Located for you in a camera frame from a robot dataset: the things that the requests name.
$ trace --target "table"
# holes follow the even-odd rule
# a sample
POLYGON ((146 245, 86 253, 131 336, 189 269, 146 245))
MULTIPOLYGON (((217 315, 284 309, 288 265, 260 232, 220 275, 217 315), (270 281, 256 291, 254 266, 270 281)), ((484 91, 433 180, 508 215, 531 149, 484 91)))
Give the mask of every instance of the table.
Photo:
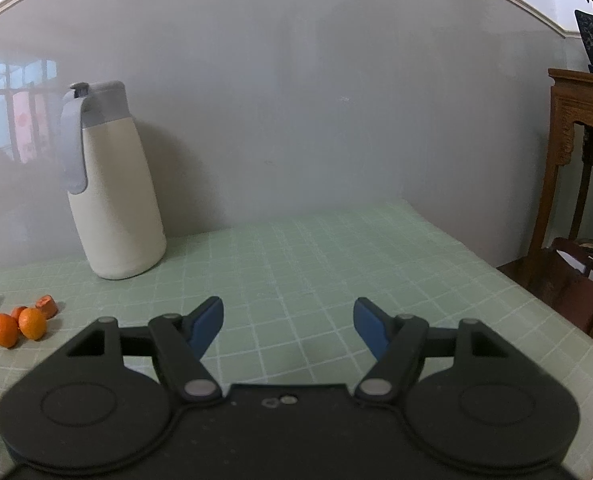
MULTIPOLYGON (((583 139, 583 173, 569 230, 570 240, 576 239, 579 234, 593 167, 593 74, 556 68, 550 68, 548 73, 554 79, 554 85, 551 87, 550 139, 538 216, 528 254, 519 276, 519 282, 523 286, 528 286, 534 276, 550 220, 559 167, 571 161, 575 124, 585 126, 585 137, 583 139)), ((593 325, 590 336, 593 338, 593 325)))
MULTIPOLYGON (((367 296, 432 326, 479 318, 553 375, 581 413, 565 465, 593 477, 593 341, 402 200, 171 238, 160 264, 116 282, 94 275, 83 254, 0 270, 0 312, 48 293, 60 308, 48 334, 0 347, 0 397, 100 316, 139 326, 212 295, 224 300, 225 322, 202 363, 222 385, 353 387, 374 364, 353 328, 354 300, 367 296)), ((428 359, 423 374, 451 361, 428 359)), ((124 363, 156 377, 150 358, 124 363)), ((0 438, 0 474, 10 465, 0 438)))

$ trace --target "white thermos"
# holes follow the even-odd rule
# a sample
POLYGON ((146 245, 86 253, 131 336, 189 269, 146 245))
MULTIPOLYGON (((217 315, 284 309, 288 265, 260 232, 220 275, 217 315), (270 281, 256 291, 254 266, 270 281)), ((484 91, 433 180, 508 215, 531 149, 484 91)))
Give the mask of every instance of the white thermos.
POLYGON ((65 186, 92 270, 120 280, 166 248, 150 170, 121 81, 76 83, 61 116, 65 186))

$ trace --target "orange fruit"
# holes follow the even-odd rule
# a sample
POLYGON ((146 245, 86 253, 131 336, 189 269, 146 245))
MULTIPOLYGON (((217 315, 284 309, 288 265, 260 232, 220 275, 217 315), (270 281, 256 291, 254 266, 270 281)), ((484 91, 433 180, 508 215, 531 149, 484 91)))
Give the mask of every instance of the orange fruit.
POLYGON ((36 308, 38 308, 43 313, 46 319, 52 319, 58 312, 58 307, 56 306, 52 296, 49 294, 39 298, 39 300, 36 302, 36 308))
POLYGON ((12 348, 19 339, 19 325, 12 316, 0 314, 0 345, 12 348))
POLYGON ((23 312, 26 308, 26 306, 15 306, 10 312, 10 316, 12 316, 18 323, 20 313, 23 312))
POLYGON ((46 317, 38 308, 26 308, 19 314, 19 328, 28 339, 41 339, 48 329, 46 317))

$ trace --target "gray thermos lid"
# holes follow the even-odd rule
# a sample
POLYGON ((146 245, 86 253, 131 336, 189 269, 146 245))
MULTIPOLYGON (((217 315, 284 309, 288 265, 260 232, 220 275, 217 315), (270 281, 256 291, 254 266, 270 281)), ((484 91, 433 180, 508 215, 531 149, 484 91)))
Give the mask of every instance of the gray thermos lid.
POLYGON ((126 86, 121 81, 74 83, 63 98, 61 114, 61 162, 65 189, 82 193, 88 186, 83 155, 83 128, 130 116, 126 86))

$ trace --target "green cutting mat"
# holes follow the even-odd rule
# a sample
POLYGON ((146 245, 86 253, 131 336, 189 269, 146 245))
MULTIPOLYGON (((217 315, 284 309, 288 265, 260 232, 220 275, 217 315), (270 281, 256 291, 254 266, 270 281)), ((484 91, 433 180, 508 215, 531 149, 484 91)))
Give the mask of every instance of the green cutting mat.
MULTIPOLYGON (((212 295, 225 326, 203 362, 221 384, 355 385, 374 363, 352 327, 359 296, 434 326, 477 317, 575 394, 582 425, 566 464, 593 475, 593 341, 404 202, 174 238, 157 267, 120 282, 80 258, 0 272, 0 311, 44 294, 61 312, 41 341, 0 349, 0 396, 97 317, 141 325, 212 295)), ((126 365, 155 377, 145 358, 126 365)), ((447 365, 432 360, 426 372, 447 365)), ((0 473, 10 465, 0 440, 0 473)))

